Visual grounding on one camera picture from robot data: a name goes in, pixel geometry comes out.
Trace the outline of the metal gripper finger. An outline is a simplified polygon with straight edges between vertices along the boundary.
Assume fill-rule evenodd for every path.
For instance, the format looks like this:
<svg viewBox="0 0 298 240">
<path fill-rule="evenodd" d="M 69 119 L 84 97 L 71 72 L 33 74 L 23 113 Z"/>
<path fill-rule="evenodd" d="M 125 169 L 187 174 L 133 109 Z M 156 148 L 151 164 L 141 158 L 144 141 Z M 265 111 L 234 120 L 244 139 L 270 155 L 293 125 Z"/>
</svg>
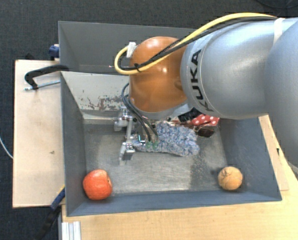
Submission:
<svg viewBox="0 0 298 240">
<path fill-rule="evenodd" d="M 133 147 L 132 142 L 123 142 L 119 153 L 119 165 L 125 165 L 127 161 L 130 161 L 132 159 L 134 153 L 135 149 Z"/>
<path fill-rule="evenodd" d="M 114 131 L 120 131 L 122 128 L 135 123 L 137 119 L 133 117 L 126 107 L 120 107 L 117 117 L 114 119 Z"/>
</svg>

